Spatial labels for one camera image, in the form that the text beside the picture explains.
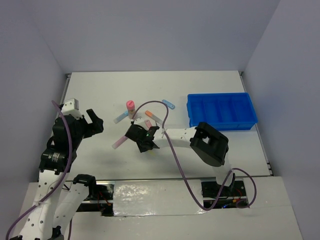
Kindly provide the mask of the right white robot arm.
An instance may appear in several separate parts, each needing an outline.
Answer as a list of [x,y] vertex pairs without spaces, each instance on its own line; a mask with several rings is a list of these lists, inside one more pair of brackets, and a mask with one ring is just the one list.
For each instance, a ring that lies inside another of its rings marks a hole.
[[207,165],[213,168],[217,190],[223,196],[235,190],[235,175],[228,159],[229,139],[206,122],[191,128],[149,129],[132,123],[125,136],[135,142],[141,153],[165,147],[192,149]]

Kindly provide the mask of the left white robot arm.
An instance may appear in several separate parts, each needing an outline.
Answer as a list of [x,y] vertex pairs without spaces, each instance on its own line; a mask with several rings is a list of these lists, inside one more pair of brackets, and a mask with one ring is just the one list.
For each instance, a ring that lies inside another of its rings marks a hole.
[[96,178],[78,174],[65,198],[60,200],[64,183],[77,157],[83,139],[103,132],[103,120],[92,109],[86,112],[88,123],[78,110],[59,108],[52,127],[53,135],[40,157],[38,187],[33,205],[22,217],[26,222],[16,240],[63,240],[66,229],[85,199],[97,196]]

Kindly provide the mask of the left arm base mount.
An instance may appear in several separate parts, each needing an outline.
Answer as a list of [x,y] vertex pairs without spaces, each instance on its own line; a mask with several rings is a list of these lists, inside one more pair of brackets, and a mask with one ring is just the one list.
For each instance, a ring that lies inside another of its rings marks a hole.
[[88,196],[82,201],[77,208],[79,213],[95,212],[99,213],[102,217],[113,217],[113,184],[96,184],[96,183],[84,183],[80,184],[89,188]]

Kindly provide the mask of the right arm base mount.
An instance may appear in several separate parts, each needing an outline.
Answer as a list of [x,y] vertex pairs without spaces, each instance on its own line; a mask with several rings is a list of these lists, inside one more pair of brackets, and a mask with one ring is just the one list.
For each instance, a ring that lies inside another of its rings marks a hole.
[[[213,180],[201,182],[201,195],[203,206],[209,208],[217,198],[220,185]],[[249,204],[243,180],[236,180],[233,188],[224,187],[214,209],[244,208]]]

